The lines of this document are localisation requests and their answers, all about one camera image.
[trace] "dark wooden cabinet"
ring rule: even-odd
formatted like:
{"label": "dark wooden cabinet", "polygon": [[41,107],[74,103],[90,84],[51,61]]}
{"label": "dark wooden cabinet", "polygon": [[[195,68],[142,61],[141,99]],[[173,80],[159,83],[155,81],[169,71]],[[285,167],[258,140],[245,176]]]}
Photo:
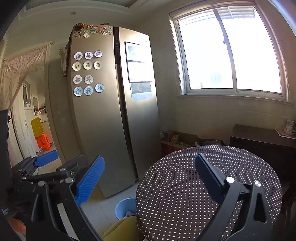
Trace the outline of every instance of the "dark wooden cabinet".
{"label": "dark wooden cabinet", "polygon": [[296,181],[296,140],[280,137],[276,130],[235,125],[230,146],[261,157],[274,169],[281,182]]}

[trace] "bolt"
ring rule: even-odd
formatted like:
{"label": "bolt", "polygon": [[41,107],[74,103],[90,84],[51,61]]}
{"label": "bolt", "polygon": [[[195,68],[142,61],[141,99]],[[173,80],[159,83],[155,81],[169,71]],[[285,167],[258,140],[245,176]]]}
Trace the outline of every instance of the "bolt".
{"label": "bolt", "polygon": [[42,186],[44,186],[44,185],[45,185],[45,182],[44,182],[44,181],[39,181],[39,182],[38,182],[38,186],[39,186],[39,187],[42,187]]}
{"label": "bolt", "polygon": [[227,177],[226,181],[229,183],[234,183],[235,179],[233,177]]}
{"label": "bolt", "polygon": [[65,182],[66,183],[72,183],[74,181],[74,179],[72,178],[72,177],[67,177],[66,179],[65,179]]}
{"label": "bolt", "polygon": [[254,184],[255,184],[255,186],[257,186],[257,187],[261,187],[261,185],[262,185],[261,182],[259,182],[259,181],[255,181]]}

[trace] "orange stool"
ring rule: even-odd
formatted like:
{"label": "orange stool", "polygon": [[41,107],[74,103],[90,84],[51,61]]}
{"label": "orange stool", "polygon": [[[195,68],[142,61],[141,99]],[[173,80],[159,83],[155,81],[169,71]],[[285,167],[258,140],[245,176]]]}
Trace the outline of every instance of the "orange stool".
{"label": "orange stool", "polygon": [[42,148],[42,150],[50,150],[50,143],[45,132],[41,136],[37,137],[36,140],[39,148]]}

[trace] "yellow crate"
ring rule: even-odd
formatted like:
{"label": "yellow crate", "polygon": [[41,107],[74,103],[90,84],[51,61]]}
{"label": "yellow crate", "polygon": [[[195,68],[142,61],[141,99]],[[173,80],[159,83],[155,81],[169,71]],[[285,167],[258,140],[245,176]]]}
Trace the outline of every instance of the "yellow crate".
{"label": "yellow crate", "polygon": [[42,125],[41,125],[41,121],[40,118],[37,117],[33,120],[31,120],[31,125],[32,125],[32,129],[34,132],[34,136],[37,138],[39,136],[42,136],[42,134],[44,133]]}

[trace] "curtain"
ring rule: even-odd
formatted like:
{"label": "curtain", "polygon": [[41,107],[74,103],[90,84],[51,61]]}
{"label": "curtain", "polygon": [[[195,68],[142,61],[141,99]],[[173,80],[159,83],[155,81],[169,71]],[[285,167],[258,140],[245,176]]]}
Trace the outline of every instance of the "curtain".
{"label": "curtain", "polygon": [[44,61],[46,47],[4,61],[0,80],[0,110],[11,109],[27,74],[36,70],[37,65]]}

